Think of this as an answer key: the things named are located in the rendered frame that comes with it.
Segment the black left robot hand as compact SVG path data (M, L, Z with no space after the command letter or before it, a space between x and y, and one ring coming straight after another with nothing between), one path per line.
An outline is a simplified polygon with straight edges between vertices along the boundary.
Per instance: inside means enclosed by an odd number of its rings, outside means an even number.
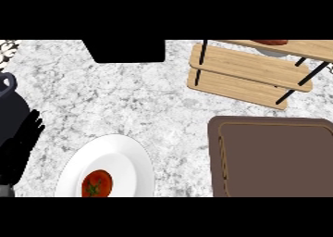
M40 111L34 109L25 118L15 136L0 145L0 185L13 186L22 178L30 152L46 128Z

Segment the white oval plate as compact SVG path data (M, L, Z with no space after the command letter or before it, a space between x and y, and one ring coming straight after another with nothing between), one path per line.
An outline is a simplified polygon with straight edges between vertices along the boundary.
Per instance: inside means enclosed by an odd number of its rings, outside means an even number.
M83 181L90 172L103 169L114 187L106 197L149 197L155 192L155 172L140 143L120 134L89 142L71 157L58 182L58 197L83 197Z

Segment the brown rectangular tray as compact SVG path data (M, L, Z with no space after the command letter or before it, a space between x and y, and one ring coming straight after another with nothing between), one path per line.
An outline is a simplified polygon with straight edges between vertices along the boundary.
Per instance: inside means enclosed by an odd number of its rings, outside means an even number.
M213 195L333 197L333 123L217 116L208 124Z

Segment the red tomato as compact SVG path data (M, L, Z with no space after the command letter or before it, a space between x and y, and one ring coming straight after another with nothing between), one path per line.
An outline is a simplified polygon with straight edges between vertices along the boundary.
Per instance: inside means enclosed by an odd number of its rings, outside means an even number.
M97 169L83 180L83 197L106 197L112 192L114 180L111 174Z

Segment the wooden tiered shelf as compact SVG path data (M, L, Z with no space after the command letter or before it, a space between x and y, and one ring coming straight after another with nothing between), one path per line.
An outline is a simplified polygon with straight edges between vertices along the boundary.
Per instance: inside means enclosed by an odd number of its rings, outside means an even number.
M297 63L196 44L190 56L187 86L198 91L277 109L288 107L295 91L313 90L311 78L333 64L333 40L289 40L285 45L267 45L251 40L224 40L273 53L298 56Z

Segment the black appliance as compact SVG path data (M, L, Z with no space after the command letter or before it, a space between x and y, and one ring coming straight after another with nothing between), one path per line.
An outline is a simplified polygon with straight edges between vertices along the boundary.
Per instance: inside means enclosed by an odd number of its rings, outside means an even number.
M97 63L152 63L165 60L164 40L84 40Z

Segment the reddish-brown sweet potato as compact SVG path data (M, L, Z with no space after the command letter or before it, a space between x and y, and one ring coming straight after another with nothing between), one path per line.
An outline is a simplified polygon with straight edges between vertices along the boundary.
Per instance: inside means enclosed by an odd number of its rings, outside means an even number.
M288 40L252 40L254 42L266 45L286 45Z

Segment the dark grey cast-iron pot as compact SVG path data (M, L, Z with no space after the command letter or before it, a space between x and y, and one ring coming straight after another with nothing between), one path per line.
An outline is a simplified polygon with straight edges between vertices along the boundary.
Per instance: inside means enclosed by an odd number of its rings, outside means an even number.
M28 116L24 97L15 92L18 81L10 73L0 73L0 145L15 135Z

